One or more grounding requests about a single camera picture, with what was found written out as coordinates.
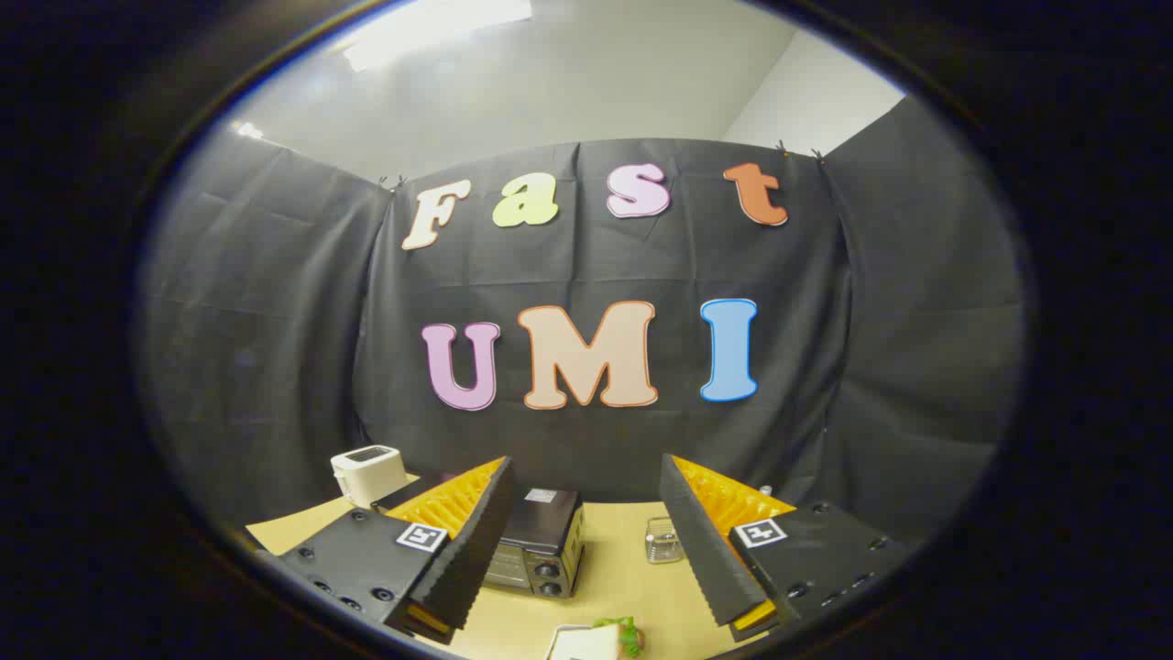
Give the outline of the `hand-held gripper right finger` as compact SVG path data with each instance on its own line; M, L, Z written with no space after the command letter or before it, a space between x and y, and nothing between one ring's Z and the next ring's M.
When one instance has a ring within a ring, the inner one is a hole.
M663 455L659 497L708 611L735 642L811 628L913 554L842 506L789 505L682 456Z

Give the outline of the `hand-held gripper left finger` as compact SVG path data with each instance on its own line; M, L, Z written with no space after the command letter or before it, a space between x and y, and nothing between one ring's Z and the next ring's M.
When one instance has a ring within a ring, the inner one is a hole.
M448 644L466 625L516 491L499 456L461 475L419 477L352 506L276 556L274 569L337 610Z

